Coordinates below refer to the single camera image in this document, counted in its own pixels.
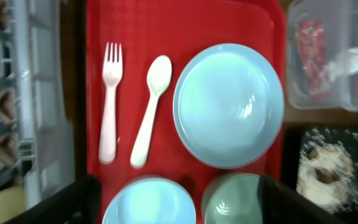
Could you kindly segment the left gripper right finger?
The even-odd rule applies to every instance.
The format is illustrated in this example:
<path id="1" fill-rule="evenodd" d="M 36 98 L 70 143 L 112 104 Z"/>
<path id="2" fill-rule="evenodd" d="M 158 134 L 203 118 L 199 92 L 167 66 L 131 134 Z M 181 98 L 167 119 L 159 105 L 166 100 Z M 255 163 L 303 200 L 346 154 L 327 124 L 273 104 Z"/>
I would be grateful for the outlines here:
<path id="1" fill-rule="evenodd" d="M 268 174 L 258 184 L 264 224 L 345 224 Z"/>

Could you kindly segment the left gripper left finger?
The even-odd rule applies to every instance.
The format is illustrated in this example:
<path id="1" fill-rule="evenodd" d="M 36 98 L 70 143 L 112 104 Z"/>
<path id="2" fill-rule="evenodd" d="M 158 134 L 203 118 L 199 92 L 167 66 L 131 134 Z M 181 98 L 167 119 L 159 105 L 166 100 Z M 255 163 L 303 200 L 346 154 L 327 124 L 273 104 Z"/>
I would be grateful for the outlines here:
<path id="1" fill-rule="evenodd" d="M 6 224 L 96 223 L 100 204 L 101 184 L 88 174 Z"/>

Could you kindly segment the green bowl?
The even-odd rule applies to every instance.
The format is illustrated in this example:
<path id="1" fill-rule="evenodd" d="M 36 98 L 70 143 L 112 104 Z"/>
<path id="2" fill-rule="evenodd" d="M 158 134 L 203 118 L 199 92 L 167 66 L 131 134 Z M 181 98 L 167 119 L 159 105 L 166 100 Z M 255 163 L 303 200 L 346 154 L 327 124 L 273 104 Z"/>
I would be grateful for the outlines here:
<path id="1" fill-rule="evenodd" d="M 204 190 L 201 213 L 205 224 L 262 224 L 257 196 L 260 176 L 231 173 L 215 178 Z"/>

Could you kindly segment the yellow plastic cup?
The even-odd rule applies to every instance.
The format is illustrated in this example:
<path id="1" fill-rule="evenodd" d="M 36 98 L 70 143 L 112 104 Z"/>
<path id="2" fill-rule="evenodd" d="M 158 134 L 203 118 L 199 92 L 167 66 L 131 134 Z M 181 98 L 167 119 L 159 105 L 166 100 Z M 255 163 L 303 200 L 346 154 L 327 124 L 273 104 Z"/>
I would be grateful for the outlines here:
<path id="1" fill-rule="evenodd" d="M 0 191 L 0 223 L 4 223 L 25 211 L 25 193 L 22 187 L 10 187 Z"/>

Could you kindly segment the white tissue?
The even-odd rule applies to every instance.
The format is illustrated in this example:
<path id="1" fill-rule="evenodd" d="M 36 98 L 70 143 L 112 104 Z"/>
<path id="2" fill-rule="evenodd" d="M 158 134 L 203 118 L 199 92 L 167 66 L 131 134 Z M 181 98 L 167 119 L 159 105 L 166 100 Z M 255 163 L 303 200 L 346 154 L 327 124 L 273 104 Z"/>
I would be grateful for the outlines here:
<path id="1" fill-rule="evenodd" d="M 329 61 L 323 73 L 330 81 L 352 76 L 358 73 L 358 47 L 349 48 L 339 53 L 334 60 Z"/>

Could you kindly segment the red snack wrapper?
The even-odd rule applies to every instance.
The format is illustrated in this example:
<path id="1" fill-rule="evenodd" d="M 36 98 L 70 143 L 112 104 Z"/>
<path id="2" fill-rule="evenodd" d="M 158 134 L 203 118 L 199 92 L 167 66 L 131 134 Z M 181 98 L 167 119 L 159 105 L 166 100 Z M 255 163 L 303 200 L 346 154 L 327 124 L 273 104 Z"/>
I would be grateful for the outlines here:
<path id="1" fill-rule="evenodd" d="M 303 71 L 308 78 L 308 92 L 314 101 L 327 100 L 332 95 L 330 72 L 326 55 L 322 21 L 309 20 L 297 23 L 296 44 Z"/>

